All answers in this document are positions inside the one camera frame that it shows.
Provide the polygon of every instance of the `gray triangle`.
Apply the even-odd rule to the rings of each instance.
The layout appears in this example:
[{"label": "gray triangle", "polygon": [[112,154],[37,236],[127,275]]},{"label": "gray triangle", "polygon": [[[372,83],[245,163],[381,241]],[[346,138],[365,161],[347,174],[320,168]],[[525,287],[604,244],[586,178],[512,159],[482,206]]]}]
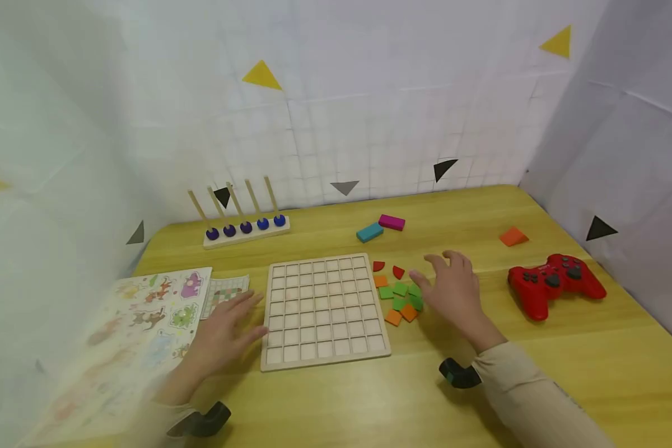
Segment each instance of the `gray triangle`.
[{"label": "gray triangle", "polygon": [[349,180],[348,182],[332,182],[331,185],[334,185],[334,188],[339,190],[342,195],[348,195],[359,182],[360,180]]},{"label": "gray triangle", "polygon": [[127,244],[129,245],[138,245],[144,242],[144,220],[139,223],[137,230],[134,231],[132,237],[129,238]]}]

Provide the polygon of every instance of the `white fabric wall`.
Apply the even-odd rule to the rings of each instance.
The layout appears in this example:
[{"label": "white fabric wall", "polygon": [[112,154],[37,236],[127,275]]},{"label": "white fabric wall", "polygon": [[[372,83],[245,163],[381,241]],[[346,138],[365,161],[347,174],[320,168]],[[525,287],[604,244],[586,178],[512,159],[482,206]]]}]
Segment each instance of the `white fabric wall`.
[{"label": "white fabric wall", "polygon": [[610,3],[521,188],[672,333],[672,0]]}]

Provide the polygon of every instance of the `colored grid card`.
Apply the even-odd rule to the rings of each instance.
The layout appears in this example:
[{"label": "colored grid card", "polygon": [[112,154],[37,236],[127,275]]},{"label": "colored grid card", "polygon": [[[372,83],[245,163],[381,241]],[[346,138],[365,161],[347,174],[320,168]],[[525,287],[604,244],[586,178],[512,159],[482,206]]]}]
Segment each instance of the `colored grid card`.
[{"label": "colored grid card", "polygon": [[270,265],[261,371],[391,355],[370,267],[367,254]]},{"label": "colored grid card", "polygon": [[230,301],[239,292],[248,289],[248,275],[233,278],[213,278],[209,282],[208,296],[204,302],[201,319],[206,319],[219,303]]}]

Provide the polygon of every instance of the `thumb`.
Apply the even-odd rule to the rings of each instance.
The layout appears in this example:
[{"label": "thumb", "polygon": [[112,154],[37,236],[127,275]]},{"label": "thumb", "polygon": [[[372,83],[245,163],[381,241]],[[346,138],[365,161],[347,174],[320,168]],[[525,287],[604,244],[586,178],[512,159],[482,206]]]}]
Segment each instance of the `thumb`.
[{"label": "thumb", "polygon": [[421,288],[421,292],[427,293],[431,291],[431,282],[419,271],[415,269],[410,271],[408,277],[413,280],[413,283],[416,283],[418,287]]}]

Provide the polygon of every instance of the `sleeve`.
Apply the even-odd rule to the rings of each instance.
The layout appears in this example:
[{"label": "sleeve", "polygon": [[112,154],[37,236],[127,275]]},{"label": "sleeve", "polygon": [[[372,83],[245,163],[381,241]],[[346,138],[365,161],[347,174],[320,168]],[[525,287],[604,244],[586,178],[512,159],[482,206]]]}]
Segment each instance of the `sleeve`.
[{"label": "sleeve", "polygon": [[149,401],[134,417],[129,430],[119,438],[116,448],[182,448],[185,437],[168,433],[193,412],[195,410],[189,404],[167,406]]},{"label": "sleeve", "polygon": [[514,343],[483,351],[473,362],[492,408],[529,448],[601,448],[613,442]]}]

